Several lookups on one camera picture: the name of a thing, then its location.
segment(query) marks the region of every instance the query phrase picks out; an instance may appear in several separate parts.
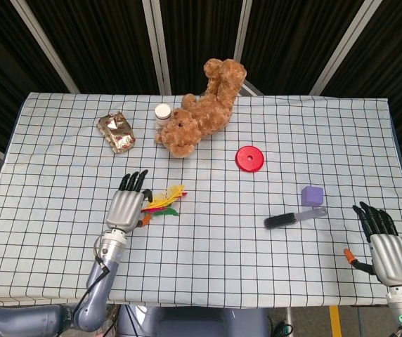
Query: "black curtain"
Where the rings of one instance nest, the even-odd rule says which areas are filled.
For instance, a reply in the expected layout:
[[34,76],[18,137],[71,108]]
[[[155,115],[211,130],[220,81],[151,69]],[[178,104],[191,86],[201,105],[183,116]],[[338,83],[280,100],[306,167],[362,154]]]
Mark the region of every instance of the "black curtain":
[[308,95],[363,0],[254,0],[243,48],[266,95]]
[[142,1],[27,3],[82,93],[159,94]]
[[0,1],[0,150],[31,91],[67,92],[9,0]]
[[388,98],[402,154],[402,1],[381,3],[323,95]]
[[241,0],[160,0],[173,95],[202,93],[205,62],[233,58],[241,9]]

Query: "white bottle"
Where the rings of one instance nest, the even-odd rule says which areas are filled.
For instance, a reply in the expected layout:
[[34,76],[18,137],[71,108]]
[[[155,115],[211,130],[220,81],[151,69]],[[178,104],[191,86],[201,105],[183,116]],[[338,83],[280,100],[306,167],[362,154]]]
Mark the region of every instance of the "white bottle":
[[155,110],[155,126],[157,129],[162,128],[166,123],[168,123],[170,115],[171,115],[171,108],[168,104],[159,104]]

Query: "brown teddy bear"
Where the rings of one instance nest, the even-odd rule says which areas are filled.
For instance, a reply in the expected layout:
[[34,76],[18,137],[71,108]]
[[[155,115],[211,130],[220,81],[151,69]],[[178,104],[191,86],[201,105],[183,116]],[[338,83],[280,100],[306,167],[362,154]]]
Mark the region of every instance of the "brown teddy bear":
[[182,97],[182,108],[171,112],[168,123],[156,136],[174,157],[187,157],[201,138],[221,130],[232,115],[232,106],[246,77],[245,68],[234,60],[208,60],[204,71],[209,79],[204,95],[196,100]]

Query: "purple block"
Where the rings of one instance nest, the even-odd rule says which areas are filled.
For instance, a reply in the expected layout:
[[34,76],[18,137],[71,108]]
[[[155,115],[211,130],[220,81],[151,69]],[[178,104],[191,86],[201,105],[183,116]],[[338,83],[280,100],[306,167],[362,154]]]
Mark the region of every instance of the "purple block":
[[323,204],[323,189],[321,187],[306,186],[301,191],[301,205],[317,207]]

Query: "yellow feather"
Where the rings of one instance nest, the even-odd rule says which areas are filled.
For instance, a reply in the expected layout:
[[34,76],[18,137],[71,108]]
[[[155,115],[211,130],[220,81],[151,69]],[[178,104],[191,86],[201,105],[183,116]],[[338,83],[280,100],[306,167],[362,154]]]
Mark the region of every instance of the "yellow feather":
[[156,209],[157,207],[166,207],[182,197],[184,185],[175,185],[167,188],[165,193],[159,193],[153,196],[153,202],[150,202],[143,210]]

